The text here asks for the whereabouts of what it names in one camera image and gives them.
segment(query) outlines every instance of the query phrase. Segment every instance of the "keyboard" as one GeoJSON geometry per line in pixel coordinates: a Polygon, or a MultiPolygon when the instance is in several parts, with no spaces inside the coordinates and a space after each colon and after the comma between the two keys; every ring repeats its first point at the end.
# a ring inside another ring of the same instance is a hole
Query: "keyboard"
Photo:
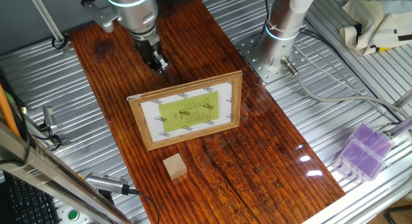
{"type": "Polygon", "coordinates": [[[3,217],[15,224],[55,224],[57,218],[53,198],[40,189],[5,172],[2,194],[3,217]]]}

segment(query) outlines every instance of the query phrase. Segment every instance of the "green printed paper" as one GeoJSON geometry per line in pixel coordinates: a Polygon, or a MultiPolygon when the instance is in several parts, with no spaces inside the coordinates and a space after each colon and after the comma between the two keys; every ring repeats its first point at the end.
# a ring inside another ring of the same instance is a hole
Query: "green printed paper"
{"type": "Polygon", "coordinates": [[[165,118],[166,133],[181,128],[190,131],[190,126],[219,118],[219,93],[215,91],[162,104],[159,110],[160,116],[165,118]]]}

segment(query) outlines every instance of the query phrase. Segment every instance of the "small wooden cube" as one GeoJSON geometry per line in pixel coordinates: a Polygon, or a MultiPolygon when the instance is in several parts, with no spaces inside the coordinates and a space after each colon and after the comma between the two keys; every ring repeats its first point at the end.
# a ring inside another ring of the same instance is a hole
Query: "small wooden cube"
{"type": "Polygon", "coordinates": [[[187,173],[185,162],[183,162],[180,153],[165,159],[163,163],[165,164],[166,170],[172,180],[187,173]]]}

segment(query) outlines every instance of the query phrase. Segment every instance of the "purple container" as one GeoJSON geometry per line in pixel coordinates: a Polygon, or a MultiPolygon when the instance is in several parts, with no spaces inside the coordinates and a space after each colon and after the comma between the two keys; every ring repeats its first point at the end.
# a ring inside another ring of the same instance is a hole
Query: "purple container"
{"type": "Polygon", "coordinates": [[[354,138],[381,158],[385,158],[394,144],[384,133],[366,124],[360,124],[356,131],[353,132],[350,139],[354,138]]]}
{"type": "Polygon", "coordinates": [[[358,178],[372,181],[385,166],[383,160],[394,145],[385,134],[369,124],[361,124],[345,142],[340,165],[358,178]]]}
{"type": "Polygon", "coordinates": [[[369,181],[376,178],[385,161],[357,140],[352,140],[340,155],[342,166],[369,181]]]}

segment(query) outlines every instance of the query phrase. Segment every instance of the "green button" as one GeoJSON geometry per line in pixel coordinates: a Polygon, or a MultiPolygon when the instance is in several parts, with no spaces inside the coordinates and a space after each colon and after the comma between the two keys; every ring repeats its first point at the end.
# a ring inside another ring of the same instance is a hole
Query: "green button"
{"type": "Polygon", "coordinates": [[[70,211],[69,213],[69,219],[70,220],[76,220],[79,217],[79,213],[75,210],[70,211]]]}

